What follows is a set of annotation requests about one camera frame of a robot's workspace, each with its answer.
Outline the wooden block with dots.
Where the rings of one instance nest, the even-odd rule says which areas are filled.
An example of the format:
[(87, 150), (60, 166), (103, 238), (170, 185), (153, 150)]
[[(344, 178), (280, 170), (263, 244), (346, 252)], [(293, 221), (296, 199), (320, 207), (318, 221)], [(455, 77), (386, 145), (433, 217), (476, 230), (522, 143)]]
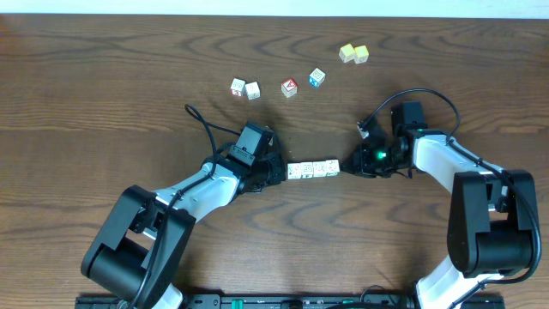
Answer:
[(287, 179), (301, 179), (301, 164), (300, 163), (288, 163), (287, 164)]

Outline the wooden block green edge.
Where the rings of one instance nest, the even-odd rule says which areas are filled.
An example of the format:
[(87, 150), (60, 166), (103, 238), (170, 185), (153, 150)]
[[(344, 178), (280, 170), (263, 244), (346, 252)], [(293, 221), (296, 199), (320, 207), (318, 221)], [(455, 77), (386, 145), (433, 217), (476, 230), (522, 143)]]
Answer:
[(314, 165), (312, 162), (301, 162), (299, 165), (302, 179), (314, 177)]

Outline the wooden block green picture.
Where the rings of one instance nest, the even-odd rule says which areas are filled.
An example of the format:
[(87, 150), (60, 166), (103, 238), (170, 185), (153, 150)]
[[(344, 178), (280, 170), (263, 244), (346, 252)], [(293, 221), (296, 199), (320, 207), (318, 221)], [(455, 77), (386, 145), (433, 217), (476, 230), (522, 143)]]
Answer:
[(326, 176), (338, 176), (340, 174), (340, 162), (337, 159), (326, 160)]

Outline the wooden block letter Y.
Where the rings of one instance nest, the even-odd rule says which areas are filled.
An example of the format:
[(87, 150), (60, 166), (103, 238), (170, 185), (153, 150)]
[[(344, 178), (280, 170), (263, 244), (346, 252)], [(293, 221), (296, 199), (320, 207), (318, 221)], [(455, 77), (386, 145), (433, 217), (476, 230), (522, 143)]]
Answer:
[(327, 164), (325, 161), (313, 162), (313, 177), (322, 178), (327, 176)]

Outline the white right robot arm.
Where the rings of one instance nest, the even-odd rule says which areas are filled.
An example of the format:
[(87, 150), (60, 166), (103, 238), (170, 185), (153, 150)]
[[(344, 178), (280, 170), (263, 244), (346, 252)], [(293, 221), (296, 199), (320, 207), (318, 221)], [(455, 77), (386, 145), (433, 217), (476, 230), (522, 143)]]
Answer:
[(341, 170), (368, 179), (416, 169), (451, 195), (447, 257), (415, 285), (417, 308), (459, 308), (488, 284), (528, 279), (541, 258), (534, 180), (466, 150), (440, 130), (401, 130), (392, 146), (364, 142)]

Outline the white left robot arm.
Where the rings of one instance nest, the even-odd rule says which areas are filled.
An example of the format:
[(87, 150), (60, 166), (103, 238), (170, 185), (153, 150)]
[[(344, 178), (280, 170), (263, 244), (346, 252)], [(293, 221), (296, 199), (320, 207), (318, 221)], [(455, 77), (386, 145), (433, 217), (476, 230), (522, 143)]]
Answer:
[(195, 224), (239, 195), (285, 179), (282, 156), (269, 152), (251, 166), (233, 156), (208, 157), (198, 173), (171, 187), (127, 188), (82, 259), (81, 273), (132, 308), (176, 308), (176, 268)]

